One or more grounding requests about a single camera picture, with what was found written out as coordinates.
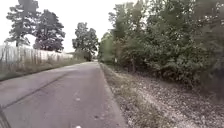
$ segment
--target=dirt shoulder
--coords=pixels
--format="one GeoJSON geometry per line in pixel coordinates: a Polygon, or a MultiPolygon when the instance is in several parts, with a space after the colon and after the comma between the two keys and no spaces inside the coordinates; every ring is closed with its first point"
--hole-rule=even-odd
{"type": "Polygon", "coordinates": [[[129,128],[173,128],[174,122],[138,95],[128,76],[101,65],[110,88],[120,105],[129,128]]]}
{"type": "Polygon", "coordinates": [[[224,127],[221,102],[214,104],[211,98],[160,80],[103,68],[130,127],[224,127]]]}

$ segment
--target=tree trunk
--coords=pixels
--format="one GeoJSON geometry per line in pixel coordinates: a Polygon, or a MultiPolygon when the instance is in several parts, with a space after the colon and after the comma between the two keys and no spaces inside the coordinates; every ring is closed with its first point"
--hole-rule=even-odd
{"type": "Polygon", "coordinates": [[[135,73],[136,72],[136,66],[135,66],[135,60],[131,59],[131,64],[132,64],[132,72],[135,73]]]}
{"type": "Polygon", "coordinates": [[[16,40],[16,47],[19,47],[19,37],[16,40]]]}

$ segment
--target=paved path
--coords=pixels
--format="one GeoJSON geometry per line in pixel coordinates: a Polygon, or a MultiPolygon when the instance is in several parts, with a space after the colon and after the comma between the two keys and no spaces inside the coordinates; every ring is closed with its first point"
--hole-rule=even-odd
{"type": "Polygon", "coordinates": [[[12,128],[126,127],[98,63],[4,81],[0,104],[12,128]]]}

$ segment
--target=sky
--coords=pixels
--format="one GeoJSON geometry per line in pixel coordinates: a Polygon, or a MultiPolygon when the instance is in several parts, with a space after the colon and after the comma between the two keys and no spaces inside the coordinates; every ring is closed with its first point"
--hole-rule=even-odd
{"type": "MultiPolygon", "coordinates": [[[[59,21],[65,26],[63,31],[66,33],[63,41],[64,52],[73,52],[72,39],[75,38],[75,29],[78,22],[87,22],[89,28],[96,30],[99,39],[110,29],[111,23],[108,21],[108,13],[113,11],[115,4],[136,0],[37,0],[39,11],[48,9],[59,17],[59,21]]],[[[18,4],[18,0],[5,0],[0,8],[0,44],[9,37],[11,21],[6,19],[9,7],[18,4]]],[[[35,38],[28,37],[31,46],[35,38]]]]}

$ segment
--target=vegetation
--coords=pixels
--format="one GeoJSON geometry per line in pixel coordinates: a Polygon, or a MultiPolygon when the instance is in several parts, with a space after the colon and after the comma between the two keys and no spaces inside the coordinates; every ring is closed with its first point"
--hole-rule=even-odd
{"type": "Polygon", "coordinates": [[[39,7],[37,1],[23,1],[19,0],[21,4],[10,7],[10,12],[6,17],[13,22],[12,29],[9,32],[10,37],[6,39],[6,42],[16,41],[16,47],[23,44],[29,45],[29,41],[25,36],[27,34],[35,35],[36,21],[40,14],[40,12],[36,11],[39,7]]]}
{"type": "Polygon", "coordinates": [[[203,84],[224,76],[223,14],[222,0],[118,4],[109,13],[113,29],[102,38],[98,57],[190,87],[203,84]]]}
{"type": "Polygon", "coordinates": [[[57,15],[49,10],[43,13],[38,12],[38,2],[36,0],[19,0],[19,4],[10,7],[7,19],[12,21],[10,38],[8,42],[16,42],[16,47],[30,45],[26,35],[36,37],[34,49],[61,52],[65,32],[64,26],[59,22],[57,15]]]}
{"type": "Polygon", "coordinates": [[[44,10],[37,24],[34,49],[56,52],[63,50],[62,41],[65,37],[63,28],[64,26],[59,22],[55,13],[44,10]]]}
{"type": "Polygon", "coordinates": [[[72,39],[73,47],[81,52],[87,61],[92,60],[92,55],[97,51],[98,38],[93,28],[88,29],[87,23],[78,23],[75,30],[76,38],[72,39]]]}

